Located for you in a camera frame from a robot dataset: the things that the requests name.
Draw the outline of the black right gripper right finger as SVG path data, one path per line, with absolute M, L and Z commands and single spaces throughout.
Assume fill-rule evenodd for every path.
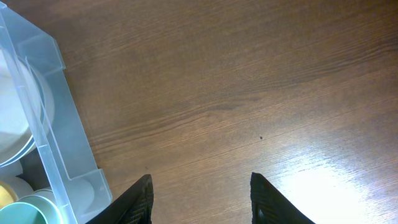
M 251 174 L 252 224 L 315 224 L 262 174 Z

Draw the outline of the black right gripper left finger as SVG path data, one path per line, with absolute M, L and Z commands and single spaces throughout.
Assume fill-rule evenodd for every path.
M 146 174 L 87 224 L 152 224 L 153 204 L 152 176 Z

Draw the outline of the cream cup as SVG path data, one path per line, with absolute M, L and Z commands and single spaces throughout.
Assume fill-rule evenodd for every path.
M 85 213 L 85 210 L 94 201 L 94 189 L 92 185 L 83 179 L 71 180 L 65 184 L 69 202 L 72 203 L 72 209 L 75 216 Z M 57 205 L 55 195 L 51 187 L 36 190 L 33 195 L 49 199 L 54 205 Z

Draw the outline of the mint green cup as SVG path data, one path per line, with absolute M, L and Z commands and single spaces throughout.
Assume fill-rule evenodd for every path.
M 58 208 L 49 199 L 28 196 L 1 209 L 1 224 L 62 224 Z

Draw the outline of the white small bowl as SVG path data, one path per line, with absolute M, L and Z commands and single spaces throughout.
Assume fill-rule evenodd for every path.
M 34 192 L 26 181 L 18 177 L 2 178 L 1 187 L 11 196 L 14 202 Z

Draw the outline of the cream large bowl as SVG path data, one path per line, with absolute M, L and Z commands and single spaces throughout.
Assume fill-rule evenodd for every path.
M 22 68 L 31 88 L 33 106 L 44 119 L 47 113 L 49 120 L 54 117 L 54 100 L 48 83 L 37 75 L 31 75 Z M 5 64 L 1 65 L 1 165 L 6 166 L 33 150 L 33 135 L 25 116 L 11 73 Z

